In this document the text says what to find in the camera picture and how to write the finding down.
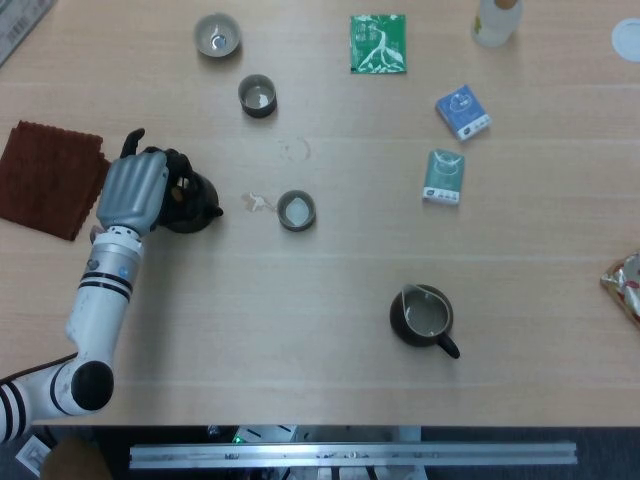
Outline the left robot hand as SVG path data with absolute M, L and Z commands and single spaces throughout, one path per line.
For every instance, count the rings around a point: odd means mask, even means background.
M 158 225 L 178 179 L 193 174 L 188 157 L 175 149 L 151 146 L 139 151 L 145 133 L 143 128 L 130 132 L 120 157 L 108 169 L 96 213 L 105 231 L 122 227 L 140 237 L 148 235 Z

